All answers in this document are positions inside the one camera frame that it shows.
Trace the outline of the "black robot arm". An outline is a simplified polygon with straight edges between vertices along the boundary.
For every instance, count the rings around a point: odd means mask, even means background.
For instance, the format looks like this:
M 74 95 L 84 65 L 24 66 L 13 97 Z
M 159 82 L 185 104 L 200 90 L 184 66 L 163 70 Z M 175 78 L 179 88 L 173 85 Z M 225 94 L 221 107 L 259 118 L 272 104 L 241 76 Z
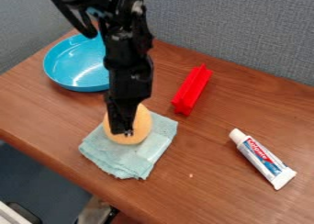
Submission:
M 110 133 L 131 136 L 140 102 L 151 97 L 153 36 L 143 0 L 50 0 L 69 24 L 88 38 L 101 37 L 109 72 L 105 95 Z

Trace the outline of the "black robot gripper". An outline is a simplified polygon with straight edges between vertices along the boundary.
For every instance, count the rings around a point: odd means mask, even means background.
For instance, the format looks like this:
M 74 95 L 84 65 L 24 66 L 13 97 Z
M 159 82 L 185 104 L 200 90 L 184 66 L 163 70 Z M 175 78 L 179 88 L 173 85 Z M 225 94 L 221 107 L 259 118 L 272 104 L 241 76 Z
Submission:
M 110 85 L 102 99 L 109 128 L 113 135 L 131 136 L 137 105 L 152 92 L 153 65 L 148 51 L 153 35 L 147 25 L 143 0 L 106 0 L 101 13 L 97 22 Z

